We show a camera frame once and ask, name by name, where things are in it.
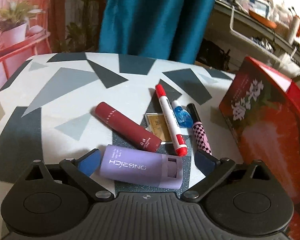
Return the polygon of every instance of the flower illustration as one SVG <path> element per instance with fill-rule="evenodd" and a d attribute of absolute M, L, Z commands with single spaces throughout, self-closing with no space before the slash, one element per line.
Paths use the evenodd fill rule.
<path fill-rule="evenodd" d="M 233 120 L 237 120 L 237 119 L 244 119 L 244 115 L 246 113 L 246 109 L 250 109 L 251 105 L 250 105 L 250 101 L 245 101 L 244 98 L 241 98 L 240 102 L 237 102 L 233 105 L 231 105 L 233 111 Z"/>
<path fill-rule="evenodd" d="M 262 80 L 258 82 L 258 80 L 254 79 L 250 85 L 249 91 L 247 91 L 248 100 L 250 101 L 251 98 L 253 98 L 254 101 L 257 101 L 257 97 L 260 96 L 261 90 L 263 90 Z"/>

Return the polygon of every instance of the gray triangle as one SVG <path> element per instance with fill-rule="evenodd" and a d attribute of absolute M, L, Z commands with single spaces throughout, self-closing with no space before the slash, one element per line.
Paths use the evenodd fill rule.
<path fill-rule="evenodd" d="M 98 78 L 102 81 L 106 88 L 114 87 L 123 82 L 128 81 L 128 79 L 118 75 L 117 73 L 112 72 L 111 70 L 88 60 L 88 63 L 92 67 L 93 71 L 97 74 Z"/>
<path fill-rule="evenodd" d="M 217 80 L 213 79 L 213 78 L 210 78 L 210 77 L 207 77 L 205 76 L 204 74 L 200 74 L 198 73 L 200 76 L 202 76 L 202 78 L 208 83 L 208 84 L 215 84 L 215 83 L 218 83 Z"/>
<path fill-rule="evenodd" d="M 212 98 L 209 91 L 190 68 L 163 72 L 163 74 L 191 96 L 199 105 L 203 105 Z"/>
<path fill-rule="evenodd" d="M 55 129 L 79 141 L 84 129 L 86 128 L 90 120 L 90 117 L 90 113 L 84 114 L 61 125 L 58 125 L 57 127 L 55 127 Z"/>
<path fill-rule="evenodd" d="M 43 65 L 38 62 L 32 62 L 31 66 L 29 68 L 29 71 L 37 70 L 37 69 L 44 68 L 44 67 L 47 67 L 47 65 Z"/>
<path fill-rule="evenodd" d="M 98 77 L 93 72 L 72 68 L 60 68 L 32 100 L 23 116 L 95 80 L 98 80 Z"/>

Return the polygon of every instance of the red box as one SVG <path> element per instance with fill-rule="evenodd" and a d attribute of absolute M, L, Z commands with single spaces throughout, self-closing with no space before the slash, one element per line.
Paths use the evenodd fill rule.
<path fill-rule="evenodd" d="M 244 161 L 263 160 L 293 200 L 290 236 L 300 240 L 300 89 L 246 57 L 219 108 Z"/>

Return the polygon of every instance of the checkered pen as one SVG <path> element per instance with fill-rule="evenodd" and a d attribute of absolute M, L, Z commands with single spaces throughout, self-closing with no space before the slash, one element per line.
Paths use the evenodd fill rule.
<path fill-rule="evenodd" d="M 204 131 L 202 122 L 200 120 L 197 109 L 195 108 L 195 105 L 194 104 L 187 105 L 187 110 L 188 110 L 188 113 L 191 115 L 191 118 L 193 120 L 192 129 L 194 131 L 194 136 L 195 136 L 195 139 L 197 141 L 198 148 L 202 149 L 205 152 L 212 155 L 207 135 Z"/>

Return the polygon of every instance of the geometric pattern tablecloth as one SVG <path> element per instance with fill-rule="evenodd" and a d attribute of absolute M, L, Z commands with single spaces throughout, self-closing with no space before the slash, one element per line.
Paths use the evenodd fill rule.
<path fill-rule="evenodd" d="M 170 101 L 194 103 L 212 154 L 241 162 L 218 105 L 234 75 L 167 60 L 105 53 L 38 55 L 27 60 L 0 91 L 0 203 L 34 159 L 46 164 L 79 158 L 91 149 L 114 144 L 132 147 L 91 109 L 105 101 L 146 127 L 145 113 L 161 112 L 154 87 L 161 83 Z M 177 194 L 204 178 L 194 165 L 193 132 L 182 129 L 188 146 L 183 183 Z M 172 145 L 159 153 L 173 154 Z M 169 191 L 114 182 L 95 172 L 91 178 L 113 192 Z"/>

